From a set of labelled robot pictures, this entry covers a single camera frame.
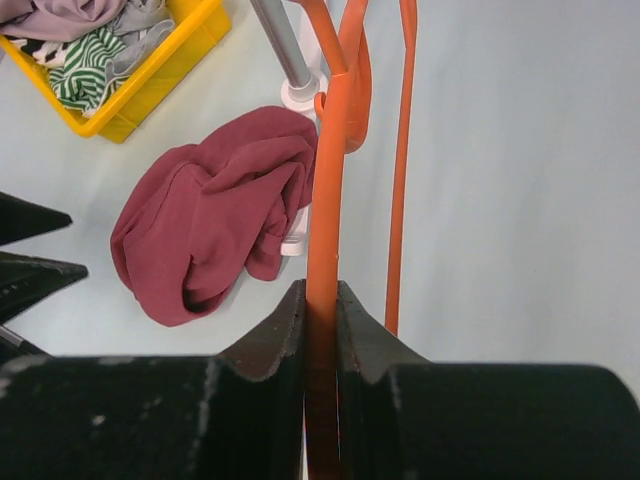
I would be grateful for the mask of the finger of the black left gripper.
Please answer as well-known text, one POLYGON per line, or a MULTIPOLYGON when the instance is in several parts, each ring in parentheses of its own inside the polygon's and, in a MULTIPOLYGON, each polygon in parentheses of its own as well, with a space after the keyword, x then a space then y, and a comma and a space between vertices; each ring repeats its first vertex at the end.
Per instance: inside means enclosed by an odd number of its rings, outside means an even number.
POLYGON ((61 211, 1 193, 1 245, 66 228, 71 217, 61 211))
POLYGON ((81 264, 2 252, 1 323, 88 275, 81 264))

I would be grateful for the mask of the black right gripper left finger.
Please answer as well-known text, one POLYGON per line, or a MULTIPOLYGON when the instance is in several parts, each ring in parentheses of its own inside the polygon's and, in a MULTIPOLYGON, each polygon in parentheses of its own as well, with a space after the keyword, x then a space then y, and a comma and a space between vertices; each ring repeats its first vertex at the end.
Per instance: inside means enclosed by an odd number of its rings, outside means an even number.
POLYGON ((297 479, 305 284, 211 356, 22 356, 1 369, 5 479, 297 479))

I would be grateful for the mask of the orange plastic hanger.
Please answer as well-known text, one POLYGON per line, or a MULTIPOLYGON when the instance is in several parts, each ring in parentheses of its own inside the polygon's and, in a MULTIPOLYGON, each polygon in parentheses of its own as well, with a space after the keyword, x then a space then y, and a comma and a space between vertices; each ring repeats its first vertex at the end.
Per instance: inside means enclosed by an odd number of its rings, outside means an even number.
POLYGON ((313 479, 395 478, 401 474, 401 441, 392 383, 407 351, 398 327, 418 8, 413 1, 399 5, 404 61, 385 316, 377 321, 339 278, 344 163, 366 140, 372 101, 368 3, 347 2, 339 22, 322 1, 302 7, 329 67, 328 88, 314 100, 321 128, 306 279, 308 473, 313 479))

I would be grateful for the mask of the maroon tank top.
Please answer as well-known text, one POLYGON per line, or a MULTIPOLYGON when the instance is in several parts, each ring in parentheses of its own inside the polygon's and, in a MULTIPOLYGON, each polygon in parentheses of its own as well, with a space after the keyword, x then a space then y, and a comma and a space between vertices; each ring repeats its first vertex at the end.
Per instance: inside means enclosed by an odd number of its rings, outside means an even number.
POLYGON ((311 202, 317 145, 311 119, 266 106, 161 155, 110 238, 145 314, 179 326, 215 311, 243 272, 276 280, 281 245, 311 202))

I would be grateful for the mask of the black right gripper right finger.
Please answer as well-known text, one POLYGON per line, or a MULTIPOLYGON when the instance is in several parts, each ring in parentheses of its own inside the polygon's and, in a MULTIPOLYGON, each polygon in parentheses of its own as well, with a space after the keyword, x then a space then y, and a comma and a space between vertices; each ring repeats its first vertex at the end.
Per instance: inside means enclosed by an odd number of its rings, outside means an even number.
POLYGON ((639 408, 595 365, 434 363, 341 283, 346 479, 635 479, 639 408))

